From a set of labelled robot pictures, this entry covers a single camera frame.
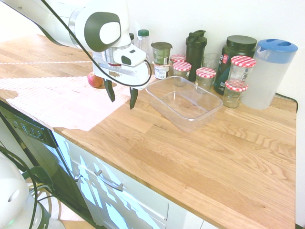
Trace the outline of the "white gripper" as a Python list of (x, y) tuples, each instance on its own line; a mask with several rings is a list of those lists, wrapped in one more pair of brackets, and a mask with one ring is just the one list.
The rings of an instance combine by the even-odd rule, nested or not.
[(115, 101), (115, 93), (112, 87), (112, 81), (119, 83), (130, 88), (130, 109), (132, 110), (135, 106), (138, 90), (142, 90), (148, 85), (150, 73), (147, 64), (142, 62), (141, 64), (130, 67), (127, 65), (121, 65), (118, 67), (110, 66), (102, 58), (101, 52), (93, 52), (93, 59), (99, 65), (99, 67), (107, 73), (109, 76), (105, 75), (95, 64), (93, 64), (93, 72), (96, 76), (103, 78), (104, 87), (106, 92), (112, 102)]

